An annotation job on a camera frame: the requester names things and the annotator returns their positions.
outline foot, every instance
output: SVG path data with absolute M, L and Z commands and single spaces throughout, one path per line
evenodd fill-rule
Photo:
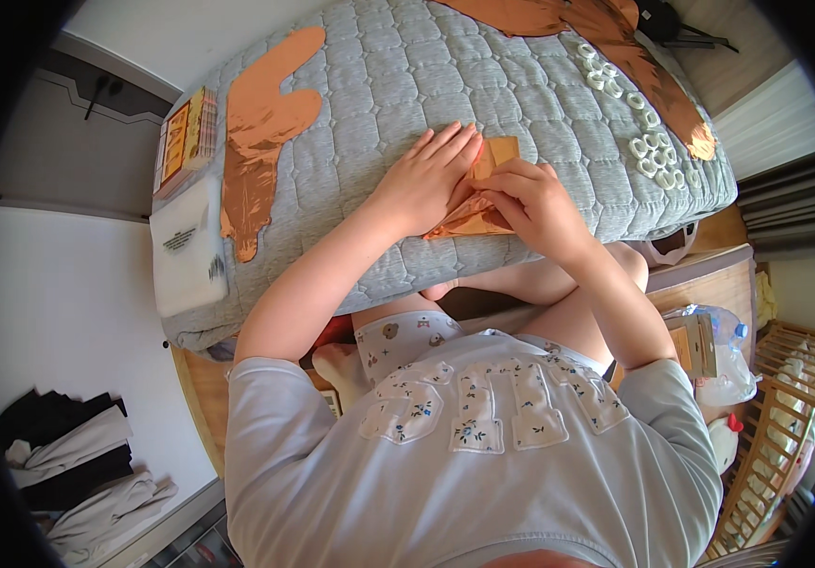
M 443 282 L 441 284 L 436 284 L 435 286 L 430 286 L 425 290 L 420 291 L 420 295 L 422 295 L 427 300 L 435 302 L 436 300 L 442 299 L 442 296 L 446 295 L 448 292 L 451 291 L 452 288 L 459 286 L 459 278 L 454 280 L 449 280 L 448 282 Z

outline knee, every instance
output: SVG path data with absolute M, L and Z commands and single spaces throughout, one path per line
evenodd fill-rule
M 647 260 L 644 256 L 625 243 L 613 243 L 610 246 L 610 253 L 616 258 L 619 266 L 625 270 L 637 287 L 643 292 L 647 289 Z

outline gray clothing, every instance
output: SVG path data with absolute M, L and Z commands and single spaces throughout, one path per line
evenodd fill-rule
M 587 367 L 471 335 L 395 371 L 335 422 L 296 365 L 230 377 L 228 530 L 249 566 L 476 566 L 552 548 L 690 566 L 723 488 L 682 368 Z
M 129 421 L 119 406 L 111 406 L 48 445 L 28 453 L 28 443 L 16 440 L 6 451 L 10 472 L 20 489 L 41 483 L 70 468 L 95 459 L 126 444 L 133 436 Z
M 69 563 L 95 559 L 108 541 L 160 513 L 176 493 L 174 483 L 158 487 L 150 471 L 137 473 L 64 513 L 47 539 Z

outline printed shorts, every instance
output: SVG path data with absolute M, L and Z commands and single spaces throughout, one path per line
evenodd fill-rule
M 354 335 L 364 372 L 371 384 L 376 385 L 398 367 L 413 363 L 431 349 L 467 334 L 447 313 L 424 310 L 389 315 L 364 325 Z M 608 365 L 542 337 L 527 334 L 515 337 L 547 353 L 559 351 L 572 363 L 590 367 L 599 374 L 606 372 Z

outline clear plastic bag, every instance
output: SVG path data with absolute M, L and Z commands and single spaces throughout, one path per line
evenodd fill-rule
M 742 341 L 748 335 L 748 326 L 729 310 L 715 305 L 691 303 L 663 314 L 663 318 L 680 317 L 693 313 L 710 315 L 714 327 L 714 353 L 716 377 L 707 377 L 696 383 L 695 398 L 708 406 L 728 406 L 743 403 L 757 394 L 757 382 L 762 377 L 748 370 L 742 356 Z

